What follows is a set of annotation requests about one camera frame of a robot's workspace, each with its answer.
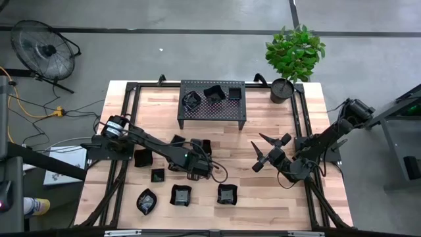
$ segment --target potted plant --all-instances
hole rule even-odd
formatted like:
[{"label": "potted plant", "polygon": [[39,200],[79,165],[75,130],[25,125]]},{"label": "potted plant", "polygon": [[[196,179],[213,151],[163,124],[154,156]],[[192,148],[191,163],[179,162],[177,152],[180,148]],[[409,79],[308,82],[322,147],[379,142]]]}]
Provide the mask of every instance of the potted plant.
[{"label": "potted plant", "polygon": [[290,98],[294,92],[293,84],[298,79],[309,81],[314,65],[324,58],[325,46],[304,25],[289,32],[285,32],[284,26],[280,34],[274,35],[272,43],[266,43],[266,60],[281,74],[281,78],[273,81],[270,88],[270,99],[274,103]]}]

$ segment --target small black bowl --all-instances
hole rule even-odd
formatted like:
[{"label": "small black bowl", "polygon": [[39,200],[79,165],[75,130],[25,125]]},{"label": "small black bowl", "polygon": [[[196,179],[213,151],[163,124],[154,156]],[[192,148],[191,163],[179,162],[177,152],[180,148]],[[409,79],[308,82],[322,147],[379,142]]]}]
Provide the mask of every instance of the small black bowl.
[{"label": "small black bowl", "polygon": [[182,105],[188,110],[192,111],[197,108],[202,102],[202,98],[195,92],[187,93],[182,99]]}]

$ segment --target black table leg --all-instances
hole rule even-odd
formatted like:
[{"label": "black table leg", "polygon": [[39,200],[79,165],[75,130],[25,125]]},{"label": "black table leg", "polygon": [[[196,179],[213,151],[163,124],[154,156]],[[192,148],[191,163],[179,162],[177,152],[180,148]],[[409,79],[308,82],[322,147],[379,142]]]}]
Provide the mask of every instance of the black table leg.
[{"label": "black table leg", "polygon": [[180,126],[180,129],[184,128],[184,120],[178,119],[178,126]]},{"label": "black table leg", "polygon": [[244,124],[245,124],[245,121],[238,121],[238,130],[239,131],[243,130]]}]

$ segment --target fan grille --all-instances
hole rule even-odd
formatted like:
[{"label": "fan grille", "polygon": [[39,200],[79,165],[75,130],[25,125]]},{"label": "fan grille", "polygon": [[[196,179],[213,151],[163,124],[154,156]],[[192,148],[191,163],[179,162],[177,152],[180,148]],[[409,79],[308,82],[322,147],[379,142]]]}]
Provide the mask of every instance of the fan grille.
[{"label": "fan grille", "polygon": [[11,31],[11,43],[20,61],[42,78],[63,80],[74,70],[72,48],[44,23],[18,22]]}]

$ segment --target metal bracket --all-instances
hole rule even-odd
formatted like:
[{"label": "metal bracket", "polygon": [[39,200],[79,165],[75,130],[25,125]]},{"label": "metal bracket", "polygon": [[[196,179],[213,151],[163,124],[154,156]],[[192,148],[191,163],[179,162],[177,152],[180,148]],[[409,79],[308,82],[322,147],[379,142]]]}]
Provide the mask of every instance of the metal bracket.
[{"label": "metal bracket", "polygon": [[166,80],[165,75],[161,74],[159,76],[159,80],[158,80],[157,86],[160,87],[161,84],[162,84],[162,82],[165,81],[165,80]]},{"label": "metal bracket", "polygon": [[264,77],[260,73],[256,73],[255,79],[253,81],[262,82],[262,86],[267,87],[267,88],[269,87],[268,82],[266,82],[266,79],[264,79]]},{"label": "metal bracket", "polygon": [[132,91],[134,88],[136,88],[137,82],[127,82],[126,84],[126,92]]},{"label": "metal bracket", "polygon": [[8,94],[9,91],[10,91],[10,86],[9,85],[7,85],[7,86],[0,86],[0,95],[1,94],[4,94],[4,93]]},{"label": "metal bracket", "polygon": [[117,236],[141,236],[142,230],[110,230],[104,233],[104,237]]},{"label": "metal bracket", "polygon": [[324,233],[323,232],[310,232],[310,231],[288,231],[288,236],[293,236],[293,237],[314,237],[314,236],[324,237]]},{"label": "metal bracket", "polygon": [[299,84],[294,84],[294,88],[299,92],[299,93],[304,93],[304,85],[302,83]]},{"label": "metal bracket", "polygon": [[222,237],[220,230],[209,230],[209,237]]}]

